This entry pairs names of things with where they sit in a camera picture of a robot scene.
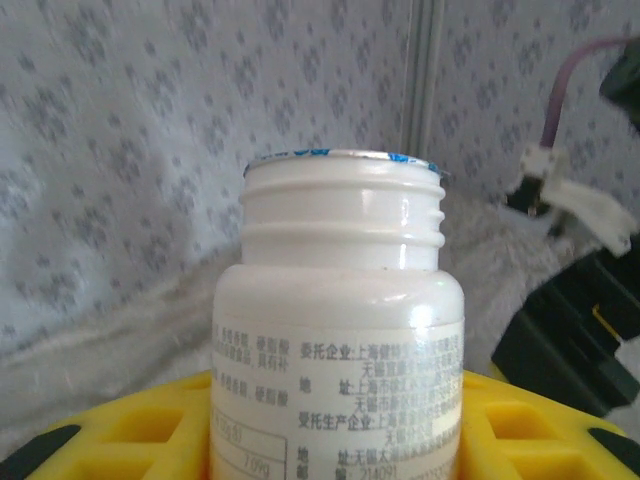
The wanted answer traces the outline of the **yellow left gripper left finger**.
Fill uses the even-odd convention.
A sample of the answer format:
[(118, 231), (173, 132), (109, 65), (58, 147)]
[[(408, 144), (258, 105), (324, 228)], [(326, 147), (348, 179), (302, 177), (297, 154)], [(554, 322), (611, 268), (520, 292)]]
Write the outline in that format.
[(52, 424), (0, 462), (0, 480), (211, 480), (207, 371)]

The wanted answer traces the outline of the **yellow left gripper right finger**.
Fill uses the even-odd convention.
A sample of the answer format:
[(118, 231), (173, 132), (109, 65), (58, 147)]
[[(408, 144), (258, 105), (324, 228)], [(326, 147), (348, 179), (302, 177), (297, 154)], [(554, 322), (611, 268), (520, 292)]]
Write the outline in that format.
[(464, 373), (457, 480), (640, 480), (640, 444), (614, 424)]

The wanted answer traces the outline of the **white plastic pill bottle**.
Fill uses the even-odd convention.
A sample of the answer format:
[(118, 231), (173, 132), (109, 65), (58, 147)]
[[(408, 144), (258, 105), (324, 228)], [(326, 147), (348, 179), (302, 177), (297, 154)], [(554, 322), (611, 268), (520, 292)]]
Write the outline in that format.
[(212, 480), (455, 480), (464, 294), (437, 167), (301, 150), (244, 174), (212, 316)]

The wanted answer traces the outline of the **aluminium frame post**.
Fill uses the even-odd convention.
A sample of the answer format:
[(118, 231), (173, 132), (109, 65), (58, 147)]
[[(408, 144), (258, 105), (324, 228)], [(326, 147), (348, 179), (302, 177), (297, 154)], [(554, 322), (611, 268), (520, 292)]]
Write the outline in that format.
[(407, 40), (400, 149), (428, 156), (446, 0), (412, 0)]

